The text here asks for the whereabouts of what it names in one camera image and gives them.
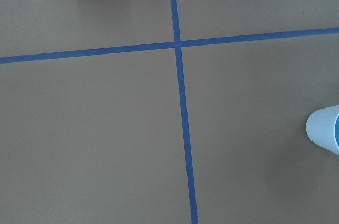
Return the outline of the light blue plastic cup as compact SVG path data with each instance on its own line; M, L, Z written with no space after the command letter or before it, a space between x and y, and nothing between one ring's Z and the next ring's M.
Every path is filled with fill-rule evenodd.
M314 144L338 155L338 105L313 112L306 133Z

